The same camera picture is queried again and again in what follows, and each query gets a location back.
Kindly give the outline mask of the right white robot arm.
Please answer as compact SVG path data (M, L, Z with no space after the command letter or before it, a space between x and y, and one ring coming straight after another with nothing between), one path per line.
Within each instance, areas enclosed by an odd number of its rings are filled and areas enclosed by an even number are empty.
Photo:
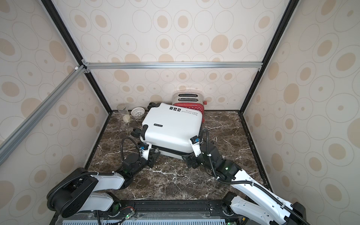
M250 201L235 193L223 199L225 214L243 215L261 225L306 225L306 213L299 203L290 203L266 189L244 169L231 160L223 159L210 142L200 142L198 137L189 140L192 151L182 158L189 167L204 166L221 184L230 185L244 193Z

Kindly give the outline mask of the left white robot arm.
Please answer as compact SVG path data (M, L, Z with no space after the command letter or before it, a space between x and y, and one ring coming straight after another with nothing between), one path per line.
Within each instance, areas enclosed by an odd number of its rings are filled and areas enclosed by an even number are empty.
M145 167L153 167L160 152L150 150L147 158L130 154L120 168L111 173L89 172L77 168L47 194L47 207L69 218L78 212L102 211L114 214L119 209L119 199L107 190L127 188L134 176Z

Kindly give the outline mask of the white hard-shell suitcase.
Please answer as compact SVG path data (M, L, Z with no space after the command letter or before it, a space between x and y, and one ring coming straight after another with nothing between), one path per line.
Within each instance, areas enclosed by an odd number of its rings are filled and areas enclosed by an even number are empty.
M190 138L199 137L202 125L202 113L198 110L149 103L148 113L142 127L134 128L131 135L142 143L151 143L162 155L182 159L182 156L194 153Z

